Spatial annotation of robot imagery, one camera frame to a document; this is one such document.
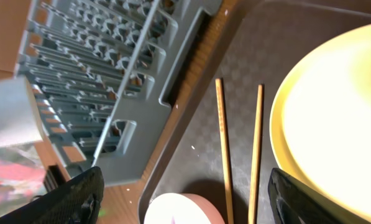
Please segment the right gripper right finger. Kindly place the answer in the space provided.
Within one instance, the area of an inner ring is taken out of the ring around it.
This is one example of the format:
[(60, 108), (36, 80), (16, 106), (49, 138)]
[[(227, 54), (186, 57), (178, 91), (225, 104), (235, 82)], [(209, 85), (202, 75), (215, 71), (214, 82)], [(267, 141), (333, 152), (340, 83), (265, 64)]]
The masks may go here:
[(270, 173), (268, 195), (275, 223), (368, 222), (279, 168), (273, 168)]

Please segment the wooden chopstick long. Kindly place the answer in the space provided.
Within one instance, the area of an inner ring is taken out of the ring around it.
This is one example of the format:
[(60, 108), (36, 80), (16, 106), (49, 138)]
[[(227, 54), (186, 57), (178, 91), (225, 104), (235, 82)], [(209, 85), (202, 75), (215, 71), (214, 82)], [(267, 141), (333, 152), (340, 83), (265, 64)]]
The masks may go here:
[(232, 179), (231, 165), (229, 157), (229, 146), (227, 140), (226, 112), (224, 108), (223, 84), (220, 78), (215, 79), (216, 99), (218, 108), (219, 135), (221, 142), (222, 168), (224, 177), (224, 191), (226, 196), (226, 210), (228, 224), (234, 224), (234, 214), (232, 208)]

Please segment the dark brown serving tray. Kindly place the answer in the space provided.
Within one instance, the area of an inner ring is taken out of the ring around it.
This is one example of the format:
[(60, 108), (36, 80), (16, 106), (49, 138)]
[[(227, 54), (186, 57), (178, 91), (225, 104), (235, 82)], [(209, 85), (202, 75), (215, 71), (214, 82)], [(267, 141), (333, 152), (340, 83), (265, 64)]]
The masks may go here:
[[(236, 223), (247, 221), (258, 85), (263, 84), (265, 91), (258, 221), (271, 223), (267, 184), (276, 162), (269, 116), (275, 94), (305, 55), (325, 41), (367, 24), (371, 24), (371, 1), (245, 1), (232, 13), (232, 38), (224, 39), (229, 47), (215, 77), (224, 84)], [(140, 198), (139, 218), (165, 193), (198, 194), (221, 214), (226, 213), (213, 77), (201, 79), (185, 105)]]

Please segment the white pink shallow bowl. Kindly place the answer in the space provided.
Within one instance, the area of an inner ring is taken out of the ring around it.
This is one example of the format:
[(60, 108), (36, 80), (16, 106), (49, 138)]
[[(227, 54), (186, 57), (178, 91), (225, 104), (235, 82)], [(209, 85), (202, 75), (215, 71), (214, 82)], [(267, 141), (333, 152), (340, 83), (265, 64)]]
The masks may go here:
[(218, 209), (196, 194), (165, 193), (149, 205), (144, 224), (225, 224)]

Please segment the wooden chopstick short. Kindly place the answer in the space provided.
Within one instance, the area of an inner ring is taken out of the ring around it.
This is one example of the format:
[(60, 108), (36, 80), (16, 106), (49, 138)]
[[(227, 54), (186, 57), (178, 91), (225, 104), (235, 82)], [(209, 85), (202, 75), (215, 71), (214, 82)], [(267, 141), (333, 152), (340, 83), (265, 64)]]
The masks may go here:
[(256, 208), (258, 203), (259, 190), (259, 164), (261, 145), (261, 125), (263, 109), (263, 85), (258, 86), (257, 102), (255, 112), (254, 140), (252, 147), (252, 163), (250, 176), (250, 195), (248, 209), (248, 224), (255, 224), (257, 220)]

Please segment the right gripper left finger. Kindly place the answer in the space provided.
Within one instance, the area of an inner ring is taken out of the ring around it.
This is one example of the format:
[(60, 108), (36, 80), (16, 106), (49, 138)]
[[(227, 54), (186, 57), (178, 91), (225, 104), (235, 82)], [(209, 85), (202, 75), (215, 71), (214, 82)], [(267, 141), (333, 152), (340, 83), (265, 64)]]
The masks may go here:
[(95, 224), (104, 193), (99, 167), (92, 167), (59, 188), (0, 217), (0, 224)]

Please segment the grey plastic dish rack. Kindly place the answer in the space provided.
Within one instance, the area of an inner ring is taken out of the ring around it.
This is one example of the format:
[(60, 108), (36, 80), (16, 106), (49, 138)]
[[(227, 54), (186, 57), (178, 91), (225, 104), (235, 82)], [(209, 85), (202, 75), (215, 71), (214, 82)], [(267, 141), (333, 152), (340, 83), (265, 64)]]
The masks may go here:
[(139, 180), (172, 111), (172, 86), (220, 1), (32, 1), (15, 66), (70, 177)]

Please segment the yellow round plate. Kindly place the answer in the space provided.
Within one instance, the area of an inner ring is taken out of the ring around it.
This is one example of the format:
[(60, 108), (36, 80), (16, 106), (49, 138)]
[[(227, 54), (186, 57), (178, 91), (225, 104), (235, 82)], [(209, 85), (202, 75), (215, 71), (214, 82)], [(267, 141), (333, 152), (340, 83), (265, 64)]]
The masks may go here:
[(371, 222), (371, 24), (316, 47), (274, 98), (278, 166)]

